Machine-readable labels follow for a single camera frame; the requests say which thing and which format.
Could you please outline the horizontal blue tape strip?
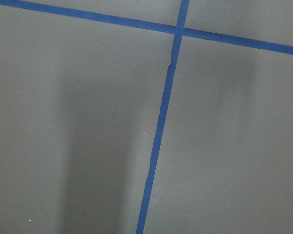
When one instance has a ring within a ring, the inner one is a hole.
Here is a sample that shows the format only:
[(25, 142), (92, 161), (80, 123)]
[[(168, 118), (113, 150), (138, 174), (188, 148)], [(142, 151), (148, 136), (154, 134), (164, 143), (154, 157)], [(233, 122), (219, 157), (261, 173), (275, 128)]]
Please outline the horizontal blue tape strip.
[[(92, 20), (98, 22), (104, 22), (114, 25), (121, 25), (126, 27), (133, 27), (139, 29), (145, 29), (149, 31), (161, 32), (174, 34), (177, 31), (177, 26), (160, 24), (150, 21), (138, 20), (138, 19), (130, 19), (119, 16), (112, 16), (106, 14), (100, 14), (95, 12), (77, 10), (66, 7), (59, 7), (47, 4), (40, 4), (22, 0), (0, 0), (0, 5), (26, 9), (31, 11), (38, 11), (44, 13), (50, 13), (55, 15), (62, 15), (67, 17)], [(283, 54), (293, 55), (293, 46), (278, 44), (273, 42), (248, 39), (243, 37), (207, 32), (202, 30), (185, 28), (182, 30), (182, 35), (184, 37), (196, 38), (196, 39), (204, 39), (210, 40), (214, 42), (221, 42), (225, 44), (238, 45), (249, 48), (256, 48), (261, 50), (273, 51)]]

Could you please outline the blue tape strip right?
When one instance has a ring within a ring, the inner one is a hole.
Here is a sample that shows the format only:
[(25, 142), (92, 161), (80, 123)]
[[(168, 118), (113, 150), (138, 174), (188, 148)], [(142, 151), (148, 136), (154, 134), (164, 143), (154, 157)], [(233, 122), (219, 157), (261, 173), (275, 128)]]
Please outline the blue tape strip right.
[(179, 13), (178, 13), (178, 19), (175, 26), (172, 48), (171, 48), (170, 65), (167, 69), (167, 75), (166, 75), (165, 85), (163, 89), (159, 116), (157, 120), (157, 126), (156, 126), (155, 135), (154, 135), (152, 151), (150, 155), (149, 170), (148, 170), (148, 175), (147, 175), (145, 186), (144, 186), (144, 192), (143, 192), (142, 202), (140, 206), (136, 231), (135, 231), (135, 233), (137, 234), (142, 234), (145, 228), (147, 212), (149, 208), (149, 202), (151, 198), (151, 192), (152, 192), (154, 177), (156, 173), (157, 161), (158, 161), (158, 156), (159, 156), (159, 152), (161, 148), (165, 122), (167, 118), (167, 112), (168, 112), (170, 95), (171, 95), (172, 86), (173, 86), (174, 74), (177, 67), (181, 42), (183, 38), (183, 30), (185, 28), (185, 22), (186, 22), (187, 13), (188, 13), (188, 6), (189, 6), (188, 0), (181, 1)]

